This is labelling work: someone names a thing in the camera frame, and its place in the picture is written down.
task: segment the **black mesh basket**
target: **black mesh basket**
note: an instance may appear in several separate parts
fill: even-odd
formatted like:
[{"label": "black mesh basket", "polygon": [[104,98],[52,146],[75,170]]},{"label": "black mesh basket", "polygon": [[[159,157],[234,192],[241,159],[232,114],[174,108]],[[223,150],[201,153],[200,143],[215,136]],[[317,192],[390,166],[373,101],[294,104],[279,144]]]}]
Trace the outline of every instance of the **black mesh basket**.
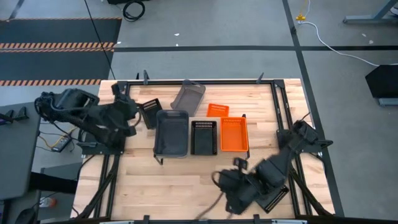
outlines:
[{"label": "black mesh basket", "polygon": [[144,118],[147,129],[156,128],[156,113],[162,109],[159,100],[156,98],[141,104],[139,107],[141,109],[142,118]]},{"label": "black mesh basket", "polygon": [[199,156],[217,155],[216,121],[192,121],[191,154]]}]

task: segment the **black desk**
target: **black desk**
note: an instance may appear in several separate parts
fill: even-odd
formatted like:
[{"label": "black desk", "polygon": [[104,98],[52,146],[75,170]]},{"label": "black desk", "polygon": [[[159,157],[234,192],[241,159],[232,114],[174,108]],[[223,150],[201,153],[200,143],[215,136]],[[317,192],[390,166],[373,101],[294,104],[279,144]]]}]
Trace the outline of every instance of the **black desk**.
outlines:
[{"label": "black desk", "polygon": [[0,126],[0,201],[3,200],[6,205],[0,223],[5,219],[9,219],[9,223],[16,218],[15,214],[37,203],[39,190],[74,194],[77,187],[75,180],[31,172],[40,125],[40,116],[34,104],[2,106],[0,113],[5,114],[9,110],[18,113],[23,106],[29,119]]}]

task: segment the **black basket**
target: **black basket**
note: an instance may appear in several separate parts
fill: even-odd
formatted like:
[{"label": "black basket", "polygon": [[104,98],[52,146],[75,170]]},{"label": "black basket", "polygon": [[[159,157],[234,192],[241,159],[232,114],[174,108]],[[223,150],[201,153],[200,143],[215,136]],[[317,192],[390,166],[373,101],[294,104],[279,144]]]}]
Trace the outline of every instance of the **black basket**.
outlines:
[{"label": "black basket", "polygon": [[156,114],[154,154],[183,157],[188,153],[188,120],[186,111],[161,110]]},{"label": "black basket", "polygon": [[144,118],[147,129],[156,128],[156,113],[162,109],[159,100],[156,98],[148,101],[139,105],[139,108],[141,109],[142,118]]},{"label": "black basket", "polygon": [[216,121],[192,121],[191,154],[199,156],[217,155]]}]

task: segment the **wooden tabletop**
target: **wooden tabletop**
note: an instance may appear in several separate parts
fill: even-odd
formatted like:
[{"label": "wooden tabletop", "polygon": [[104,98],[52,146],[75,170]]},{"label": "wooden tabletop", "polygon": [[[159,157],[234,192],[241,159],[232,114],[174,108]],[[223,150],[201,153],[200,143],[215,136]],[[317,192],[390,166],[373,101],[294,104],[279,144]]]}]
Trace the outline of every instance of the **wooden tabletop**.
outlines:
[{"label": "wooden tabletop", "polygon": [[[285,79],[285,87],[289,100],[293,121],[301,119],[308,113],[307,102],[300,79]],[[100,103],[112,103],[111,85],[115,81],[102,81],[98,96]],[[132,86],[130,97],[138,103],[158,98],[164,110],[171,109],[180,85],[149,85]],[[279,104],[282,96],[277,89]],[[256,165],[261,159],[278,153],[275,132],[277,120],[272,100],[270,85],[207,85],[205,96],[198,108],[195,118],[190,120],[211,119],[218,122],[219,118],[206,118],[209,103],[229,106],[230,117],[247,116],[248,137],[251,157],[249,166]],[[284,127],[287,121],[282,110]],[[164,165],[153,158],[155,131],[148,130],[143,121],[137,128],[137,135],[126,140],[126,149],[119,163],[118,180],[113,204],[112,220],[142,220],[150,215],[151,220],[193,219],[208,208],[220,194],[211,181],[210,174],[214,170],[232,168],[233,158],[244,157],[237,152],[218,151],[217,156],[192,156],[182,159],[164,159]],[[318,201],[331,213],[334,212],[323,164],[309,154],[302,154],[302,164],[308,188]],[[89,203],[98,188],[103,156],[96,156],[89,161],[80,173],[74,207],[82,211]],[[297,187],[300,210],[304,212],[302,195]],[[103,199],[104,214],[108,193]],[[204,218],[225,219],[225,197]],[[259,205],[252,205],[242,214],[232,218],[252,218],[260,214],[261,218],[293,218],[290,194],[266,214]]]}]

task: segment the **black metal frame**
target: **black metal frame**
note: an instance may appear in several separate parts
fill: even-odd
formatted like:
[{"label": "black metal frame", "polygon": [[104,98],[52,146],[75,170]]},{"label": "black metal frame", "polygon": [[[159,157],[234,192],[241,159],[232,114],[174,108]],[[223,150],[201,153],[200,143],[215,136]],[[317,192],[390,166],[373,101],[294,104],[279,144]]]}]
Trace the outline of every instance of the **black metal frame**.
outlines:
[{"label": "black metal frame", "polygon": [[[118,84],[121,87],[121,89],[125,89],[125,94],[127,96],[130,95],[130,89],[132,86],[139,86],[139,85],[181,85],[182,80],[149,80],[149,77],[146,77],[144,80],[137,80],[134,81],[119,81]],[[283,106],[284,110],[286,113],[286,118],[287,118],[287,123],[289,128],[292,127],[293,121],[292,121],[292,115],[290,113],[290,107],[289,107],[289,102],[287,99],[287,93],[285,89],[285,84],[284,80],[261,80],[261,77],[259,79],[236,79],[236,80],[195,80],[196,82],[202,84],[202,85],[253,85],[253,84],[258,84],[258,85],[263,85],[263,84],[268,84],[271,86],[271,92],[272,92],[272,99],[274,101],[274,107],[275,107],[275,115],[277,118],[277,123],[278,123],[278,130],[277,132],[284,130],[284,125],[283,125],[283,119],[282,119],[282,113],[280,110],[279,106],[279,101],[278,101],[278,96],[277,96],[277,87],[279,87],[280,92],[282,93],[282,101],[283,101]],[[119,160],[120,156],[115,156],[114,161],[117,166],[119,165]],[[108,169],[108,162],[109,162],[109,156],[104,157],[104,164],[102,167],[101,171],[101,178],[100,178],[100,184],[104,181],[104,178],[107,173]],[[297,172],[298,176],[300,177],[301,182],[305,185],[305,179],[304,179],[304,174],[303,174],[303,168],[302,168],[302,163],[299,157],[295,159],[296,165],[297,165]],[[107,209],[106,209],[106,216],[110,217],[112,214],[112,209],[113,209],[113,199],[114,199],[114,193],[116,190],[116,179],[117,179],[117,172],[114,177],[114,179],[111,182],[110,189],[109,189],[109,196],[108,196],[108,204],[107,204]],[[289,188],[290,188],[290,193],[292,196],[292,205],[293,205],[293,210],[295,217],[301,216],[300,213],[300,208],[299,208],[299,202],[297,198],[297,192],[295,188],[295,182],[292,178],[291,175],[289,175]],[[304,199],[304,205],[305,205],[305,211],[307,215],[312,215],[311,211],[311,206],[307,200],[307,198],[303,195]],[[98,203],[96,205],[96,210],[95,210],[95,215],[94,217],[99,217],[101,211],[101,203]],[[147,223],[149,220],[149,216],[146,216],[147,218],[143,219],[143,221],[140,220],[135,220],[137,223]],[[265,219],[259,219],[258,215],[254,215],[253,220],[228,220],[230,223],[269,223],[271,220],[265,220]],[[159,220],[159,223],[191,223],[192,220],[179,220],[176,222],[176,220]],[[224,223],[225,220],[212,220],[212,223]]]}]

